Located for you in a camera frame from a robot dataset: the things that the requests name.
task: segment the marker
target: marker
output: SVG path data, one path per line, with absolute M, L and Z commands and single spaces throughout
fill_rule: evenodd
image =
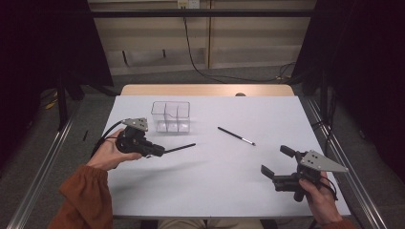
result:
M 223 132 L 227 133 L 227 134 L 230 134 L 230 135 L 233 135 L 233 136 L 235 136 L 235 137 L 238 137 L 240 140 L 245 141 L 245 142 L 249 143 L 250 145 L 254 145 L 254 146 L 256 145 L 256 143 L 254 143 L 254 142 L 252 142 L 252 141 L 249 141 L 249 140 L 247 140 L 246 138 L 243 138 L 243 137 L 241 137 L 241 136 L 239 136 L 239 135 L 235 135 L 235 134 L 233 134 L 233 133 L 231 133 L 231 132 L 225 130 L 224 128 L 218 127 L 218 129 L 219 129 L 220 131 L 223 131 Z

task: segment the clear plastic container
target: clear plastic container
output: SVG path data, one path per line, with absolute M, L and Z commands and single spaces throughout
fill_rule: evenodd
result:
M 152 117 L 157 132 L 190 132 L 190 103 L 156 101 Z

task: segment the white tabletop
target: white tabletop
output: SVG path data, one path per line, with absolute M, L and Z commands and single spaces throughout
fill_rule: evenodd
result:
M 188 101 L 190 133 L 157 133 L 151 116 L 154 101 Z M 306 201 L 276 192 L 261 174 L 296 172 L 295 159 L 280 146 L 321 153 L 296 96 L 118 96 L 106 129 L 125 118 L 146 117 L 148 140 L 166 149 L 197 145 L 162 157 L 121 163 L 109 172 L 113 212 L 121 217 L 279 218 L 311 216 Z M 218 130 L 223 127 L 254 141 L 252 146 Z M 336 184 L 332 174 L 330 179 Z M 342 215 L 349 209 L 338 189 Z

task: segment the sleeve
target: sleeve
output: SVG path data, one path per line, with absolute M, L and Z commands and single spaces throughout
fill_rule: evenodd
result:
M 104 170 L 80 165 L 59 188 L 65 201 L 48 228 L 113 228 L 113 208 Z
M 355 226 L 348 219 L 343 219 L 339 222 L 324 225 L 322 229 L 355 229 Z

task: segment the hand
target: hand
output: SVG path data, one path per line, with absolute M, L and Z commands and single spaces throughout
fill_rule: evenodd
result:
M 142 155 L 139 153 L 124 154 L 117 149 L 116 141 L 121 131 L 122 129 L 119 129 L 108 136 L 86 165 L 109 171 L 116 168 L 123 161 L 140 159 Z
M 327 177 L 327 173 L 321 172 L 321 176 Z M 324 186 L 321 186 L 321 188 L 318 189 L 313 183 L 305 179 L 300 179 L 299 182 L 301 187 L 308 192 L 308 205 L 318 224 L 323 226 L 343 220 L 342 216 L 340 216 L 339 212 L 337 211 L 336 204 L 334 203 L 334 198 L 330 190 Z M 326 185 L 330 185 L 329 182 L 324 178 L 321 178 L 321 182 L 325 183 Z

